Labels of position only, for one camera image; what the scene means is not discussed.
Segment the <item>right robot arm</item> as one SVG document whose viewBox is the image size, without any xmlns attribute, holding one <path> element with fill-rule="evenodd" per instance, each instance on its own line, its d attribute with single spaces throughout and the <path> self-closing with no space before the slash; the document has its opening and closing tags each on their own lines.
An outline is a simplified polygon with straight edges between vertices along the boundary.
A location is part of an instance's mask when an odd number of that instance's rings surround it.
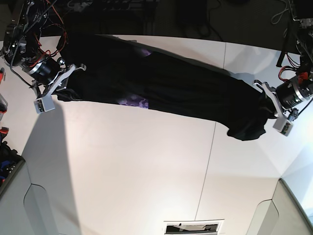
<svg viewBox="0 0 313 235">
<path fill-rule="evenodd" d="M 79 101 L 78 93 L 67 82 L 70 67 L 79 70 L 80 66 L 70 57 L 69 35 L 55 4 L 55 0 L 16 1 L 0 56 L 37 98 L 51 93 L 60 100 Z M 40 37 L 50 26 L 59 28 L 62 35 L 55 49 L 43 50 Z"/>
</svg>

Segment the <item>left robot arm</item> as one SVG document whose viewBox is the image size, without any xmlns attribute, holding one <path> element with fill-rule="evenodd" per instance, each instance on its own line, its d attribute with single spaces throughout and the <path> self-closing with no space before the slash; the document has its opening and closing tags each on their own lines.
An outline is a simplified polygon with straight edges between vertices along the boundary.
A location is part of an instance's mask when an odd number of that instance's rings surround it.
<svg viewBox="0 0 313 235">
<path fill-rule="evenodd" d="M 254 85 L 263 90 L 258 110 L 261 120 L 281 117 L 293 121 L 306 109 L 299 111 L 296 109 L 298 104 L 313 102 L 313 2 L 290 0 L 288 3 L 290 18 L 276 64 L 280 68 L 278 78 L 283 83 L 274 88 L 266 82 L 254 81 Z M 298 63 L 287 52 L 291 37 L 300 54 Z"/>
</svg>

